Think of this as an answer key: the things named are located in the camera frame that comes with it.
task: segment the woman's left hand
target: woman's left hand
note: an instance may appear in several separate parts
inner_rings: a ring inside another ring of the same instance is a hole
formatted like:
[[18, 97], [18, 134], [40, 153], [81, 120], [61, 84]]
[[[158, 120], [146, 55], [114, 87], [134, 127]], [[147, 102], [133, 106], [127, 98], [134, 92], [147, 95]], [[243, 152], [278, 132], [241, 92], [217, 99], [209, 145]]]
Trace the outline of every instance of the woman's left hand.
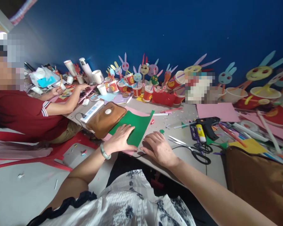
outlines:
[[114, 152], [119, 152], [123, 150], [134, 150], [137, 151], [137, 147], [134, 145], [128, 145], [127, 139], [130, 133], [134, 130], [135, 126], [131, 125], [122, 125], [120, 126], [115, 134], [104, 143], [104, 150], [107, 155], [110, 155]]
[[61, 95], [63, 93], [64, 90], [62, 90], [61, 88], [59, 87], [54, 87], [52, 88], [51, 90], [51, 93], [56, 96], [56, 95]]

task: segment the glue stick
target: glue stick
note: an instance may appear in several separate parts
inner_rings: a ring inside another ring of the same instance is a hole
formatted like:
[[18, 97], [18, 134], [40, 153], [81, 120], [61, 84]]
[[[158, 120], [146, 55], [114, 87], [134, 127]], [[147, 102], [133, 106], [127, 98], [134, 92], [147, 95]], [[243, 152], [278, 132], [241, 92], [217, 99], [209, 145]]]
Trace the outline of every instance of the glue stick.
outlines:
[[205, 143], [207, 140], [206, 140], [206, 138], [205, 138], [205, 134], [204, 134], [204, 132], [203, 132], [202, 125], [197, 124], [197, 125], [196, 125], [196, 128], [197, 128], [197, 132], [198, 132], [198, 136], [199, 136], [199, 141], [200, 141], [201, 143]]

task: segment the bracelet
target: bracelet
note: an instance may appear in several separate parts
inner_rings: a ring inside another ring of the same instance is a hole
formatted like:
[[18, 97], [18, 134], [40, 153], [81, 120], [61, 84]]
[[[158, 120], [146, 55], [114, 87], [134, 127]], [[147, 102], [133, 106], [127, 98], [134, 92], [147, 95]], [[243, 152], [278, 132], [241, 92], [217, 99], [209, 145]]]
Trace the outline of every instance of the bracelet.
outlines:
[[101, 143], [100, 145], [100, 148], [101, 148], [101, 153], [102, 155], [104, 156], [105, 159], [110, 159], [111, 158], [111, 155], [107, 155], [105, 150], [104, 150], [104, 143]]

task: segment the blue wall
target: blue wall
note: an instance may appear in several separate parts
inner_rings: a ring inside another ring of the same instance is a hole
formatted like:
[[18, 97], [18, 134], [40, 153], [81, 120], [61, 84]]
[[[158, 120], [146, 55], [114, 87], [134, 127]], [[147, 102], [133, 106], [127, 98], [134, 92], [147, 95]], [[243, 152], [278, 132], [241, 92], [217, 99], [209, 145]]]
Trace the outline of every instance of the blue wall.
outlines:
[[24, 34], [25, 61], [34, 67], [56, 64], [62, 72], [65, 60], [85, 57], [92, 70], [106, 75], [125, 52], [130, 71], [143, 53], [150, 64], [159, 58], [159, 70], [169, 63], [183, 70], [207, 53], [203, 63], [221, 57], [212, 65], [217, 75], [236, 62], [228, 87], [243, 83], [271, 51], [276, 50], [271, 63], [283, 57], [283, 0], [145, 2], [38, 0], [11, 33]]

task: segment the green paper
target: green paper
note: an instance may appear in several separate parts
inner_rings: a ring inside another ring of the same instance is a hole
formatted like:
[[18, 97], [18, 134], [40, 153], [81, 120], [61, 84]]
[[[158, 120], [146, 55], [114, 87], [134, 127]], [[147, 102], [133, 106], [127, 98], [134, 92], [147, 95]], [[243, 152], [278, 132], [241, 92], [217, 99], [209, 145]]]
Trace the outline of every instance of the green paper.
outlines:
[[130, 134], [127, 143], [129, 145], [134, 145], [138, 147], [139, 143], [141, 142], [148, 125], [150, 123], [150, 120], [152, 119], [152, 116], [154, 114], [154, 111], [151, 112], [150, 116], [141, 117], [138, 115], [133, 114], [131, 111], [127, 111], [125, 116], [110, 130], [110, 134], [114, 135], [117, 128], [122, 126], [123, 124], [131, 124], [131, 126], [135, 126], [135, 129]]
[[[183, 122], [181, 122], [181, 124], [182, 124], [182, 125], [184, 125], [184, 123], [183, 123]], [[188, 125], [188, 126], [190, 126], [190, 125]], [[185, 128], [185, 127], [188, 127], [188, 126], [183, 126], [182, 128]]]
[[[206, 137], [207, 137], [207, 145], [216, 143], [215, 141], [212, 141], [208, 136], [206, 136]], [[223, 147], [223, 149], [227, 149], [227, 142], [225, 142], [225, 143], [216, 143], [216, 144], [219, 144], [221, 147]]]

